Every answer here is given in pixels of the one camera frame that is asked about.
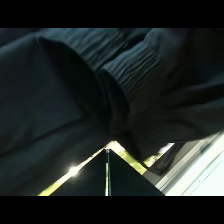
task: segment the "wrinkled fabric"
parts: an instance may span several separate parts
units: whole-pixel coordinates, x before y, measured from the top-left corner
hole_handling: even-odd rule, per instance
[[[29,29],[0,29],[1,195],[36,195],[111,140],[143,161],[223,130],[223,29]]]

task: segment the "bright light spot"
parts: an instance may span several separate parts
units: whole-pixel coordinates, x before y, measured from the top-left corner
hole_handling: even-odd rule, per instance
[[[76,166],[73,166],[69,169],[69,174],[74,177],[78,174],[78,171],[78,168]]]

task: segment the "black jacket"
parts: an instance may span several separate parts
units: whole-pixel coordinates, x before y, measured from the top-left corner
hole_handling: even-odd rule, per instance
[[[142,161],[222,130],[223,34],[0,30],[0,194],[36,195],[110,140]]]

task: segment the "black triangle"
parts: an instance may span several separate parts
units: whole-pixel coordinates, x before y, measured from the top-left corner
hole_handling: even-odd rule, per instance
[[[106,154],[103,150],[51,196],[104,196],[105,179]]]
[[[109,150],[111,196],[164,196],[115,152]]]

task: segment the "black cloth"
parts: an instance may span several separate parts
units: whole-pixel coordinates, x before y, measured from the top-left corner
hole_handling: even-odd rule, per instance
[[[0,30],[0,194],[38,194],[110,140],[142,161],[223,130],[223,35]]]

